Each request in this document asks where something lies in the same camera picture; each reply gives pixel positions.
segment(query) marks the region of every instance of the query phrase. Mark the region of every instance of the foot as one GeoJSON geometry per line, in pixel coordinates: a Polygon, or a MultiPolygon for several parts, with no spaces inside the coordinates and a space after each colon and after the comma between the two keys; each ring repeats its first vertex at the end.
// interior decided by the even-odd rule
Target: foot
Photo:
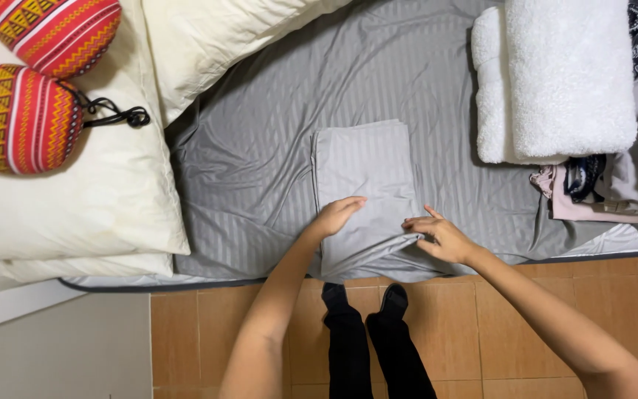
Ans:
{"type": "Polygon", "coordinates": [[[398,283],[393,283],[385,289],[381,313],[395,319],[402,319],[408,309],[408,293],[398,283]]]}
{"type": "Polygon", "coordinates": [[[346,296],[346,287],[343,284],[324,283],[324,287],[321,290],[321,299],[329,311],[337,304],[349,303],[349,297],[346,296]]]}

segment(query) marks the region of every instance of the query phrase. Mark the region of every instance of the pillow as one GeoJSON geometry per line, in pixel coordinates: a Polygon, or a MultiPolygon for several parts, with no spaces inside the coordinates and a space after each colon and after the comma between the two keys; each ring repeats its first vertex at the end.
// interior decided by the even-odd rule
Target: pillow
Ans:
{"type": "MultiPolygon", "coordinates": [[[[0,260],[129,253],[189,253],[160,124],[139,0],[124,0],[115,41],[100,65],[72,81],[151,123],[84,129],[68,162],[40,175],[0,174],[0,260]]],[[[16,61],[0,43],[0,63],[16,61]]]]}
{"type": "Polygon", "coordinates": [[[0,0],[0,41],[34,70],[67,79],[98,64],[120,14],[117,0],[0,0]]]}
{"type": "Polygon", "coordinates": [[[0,173],[41,173],[68,158],[82,127],[73,88],[0,64],[0,173]]]}
{"type": "Polygon", "coordinates": [[[351,0],[143,0],[163,125],[226,70],[351,0]]]}
{"type": "Polygon", "coordinates": [[[0,260],[0,276],[22,283],[57,277],[125,277],[145,274],[171,277],[172,270],[172,256],[168,253],[134,253],[101,258],[0,260]]]}

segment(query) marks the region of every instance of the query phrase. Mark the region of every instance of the folded white towel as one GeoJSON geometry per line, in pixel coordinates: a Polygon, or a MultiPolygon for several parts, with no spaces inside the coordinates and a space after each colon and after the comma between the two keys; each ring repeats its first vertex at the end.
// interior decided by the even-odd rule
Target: folded white towel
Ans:
{"type": "Polygon", "coordinates": [[[637,136],[627,0],[507,0],[519,158],[618,153],[637,136]]]}
{"type": "Polygon", "coordinates": [[[471,55],[479,90],[476,93],[476,148],[487,163],[555,165],[567,156],[518,159],[511,129],[511,84],[506,47],[506,14],[503,6],[487,8],[474,21],[471,55]]]}

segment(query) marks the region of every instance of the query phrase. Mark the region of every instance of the black pants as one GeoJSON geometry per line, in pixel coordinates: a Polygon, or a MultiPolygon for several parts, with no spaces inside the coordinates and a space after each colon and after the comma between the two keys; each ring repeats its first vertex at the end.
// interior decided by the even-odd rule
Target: black pants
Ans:
{"type": "MultiPolygon", "coordinates": [[[[329,327],[329,398],[373,399],[368,339],[361,314],[349,304],[334,306],[329,327]]],[[[428,372],[403,320],[373,313],[366,327],[376,348],[390,399],[436,399],[428,372]]]]}

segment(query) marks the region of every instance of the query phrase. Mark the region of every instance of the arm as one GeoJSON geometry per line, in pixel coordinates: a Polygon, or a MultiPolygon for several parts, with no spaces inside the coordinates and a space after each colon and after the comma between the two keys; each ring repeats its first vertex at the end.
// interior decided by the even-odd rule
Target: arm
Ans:
{"type": "Polygon", "coordinates": [[[302,280],[319,243],[336,234],[366,197],[328,204],[272,270],[240,327],[220,385],[222,399],[279,398],[282,342],[302,280]]]}
{"type": "Polygon", "coordinates": [[[430,217],[406,219],[403,227],[434,242],[418,246],[430,255],[473,268],[523,316],[539,337],[580,378],[591,399],[638,398],[638,360],[583,314],[469,240],[425,205],[430,217]]]}

